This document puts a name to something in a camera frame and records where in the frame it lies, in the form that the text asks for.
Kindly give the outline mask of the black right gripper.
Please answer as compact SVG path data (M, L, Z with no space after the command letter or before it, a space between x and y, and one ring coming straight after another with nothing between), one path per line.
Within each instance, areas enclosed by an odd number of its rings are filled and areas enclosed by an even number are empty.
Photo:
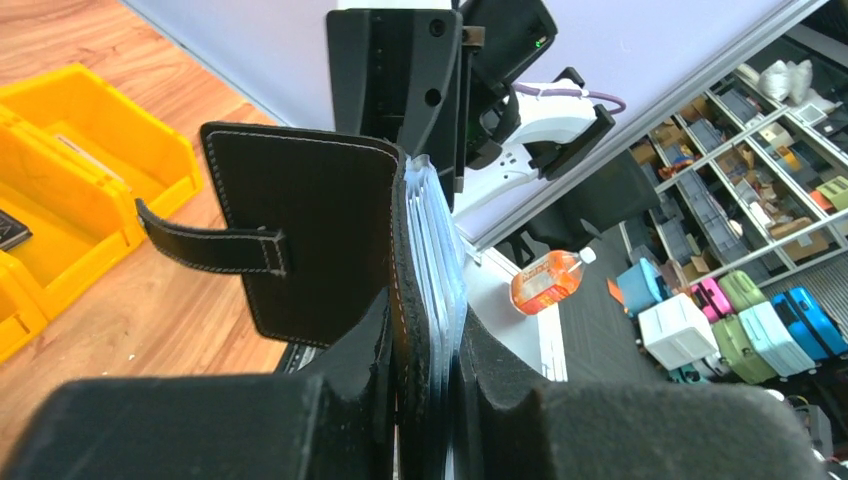
M491 95L473 72L486 29L463 27L452 9L354 8L328 12L325 31L336 131L386 139L411 156L425 150L459 58L453 211L461 212L468 174L491 150L480 120Z

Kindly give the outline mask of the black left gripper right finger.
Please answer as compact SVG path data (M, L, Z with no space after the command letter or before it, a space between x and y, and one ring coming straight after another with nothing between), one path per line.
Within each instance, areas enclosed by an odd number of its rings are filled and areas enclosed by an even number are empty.
M822 479L795 414L739 385L552 381L465 322L459 479Z

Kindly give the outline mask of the black leather card holder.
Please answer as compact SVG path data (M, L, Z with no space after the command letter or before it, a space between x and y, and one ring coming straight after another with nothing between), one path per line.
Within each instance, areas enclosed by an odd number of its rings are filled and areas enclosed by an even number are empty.
M392 472L445 478L473 314L449 211L410 209L406 153L384 140L222 122L200 133L226 225L175 224L137 200L153 246L182 266L239 277L261 335L318 355L386 292Z

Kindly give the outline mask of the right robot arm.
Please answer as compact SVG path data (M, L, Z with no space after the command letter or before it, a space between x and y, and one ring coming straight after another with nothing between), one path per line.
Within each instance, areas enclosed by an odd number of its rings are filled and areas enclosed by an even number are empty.
M625 107L572 67L520 81L558 32L541 1L341 1L325 32L335 127L406 153L414 211L462 215L557 179Z

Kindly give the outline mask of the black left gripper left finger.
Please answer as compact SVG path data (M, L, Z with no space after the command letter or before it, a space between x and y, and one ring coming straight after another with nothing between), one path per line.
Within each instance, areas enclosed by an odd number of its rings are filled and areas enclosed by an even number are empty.
M55 390L5 479L388 479L389 299L293 373L85 379Z

